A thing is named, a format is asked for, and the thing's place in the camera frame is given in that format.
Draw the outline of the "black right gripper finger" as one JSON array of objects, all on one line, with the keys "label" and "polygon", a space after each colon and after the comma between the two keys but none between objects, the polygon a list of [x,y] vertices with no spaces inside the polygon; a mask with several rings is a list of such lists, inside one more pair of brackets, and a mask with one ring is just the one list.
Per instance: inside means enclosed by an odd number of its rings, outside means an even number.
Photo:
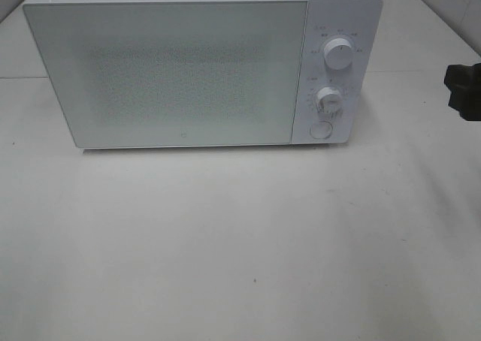
[{"label": "black right gripper finger", "polygon": [[449,65],[444,84],[450,91],[448,106],[469,122],[481,121],[481,64]]}]

